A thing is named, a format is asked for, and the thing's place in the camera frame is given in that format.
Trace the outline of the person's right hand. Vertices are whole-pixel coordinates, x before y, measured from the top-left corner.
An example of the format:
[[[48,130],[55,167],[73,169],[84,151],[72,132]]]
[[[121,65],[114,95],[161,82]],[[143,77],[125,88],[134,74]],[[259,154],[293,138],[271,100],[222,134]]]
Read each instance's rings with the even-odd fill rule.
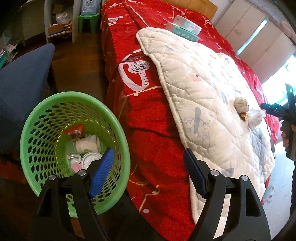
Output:
[[[292,130],[294,132],[296,132],[296,125],[292,124],[291,125],[291,128],[292,128]],[[281,137],[282,137],[283,146],[285,148],[287,148],[290,141],[289,141],[289,138],[288,138],[287,134],[284,132],[283,126],[280,127],[280,131],[281,131]]]

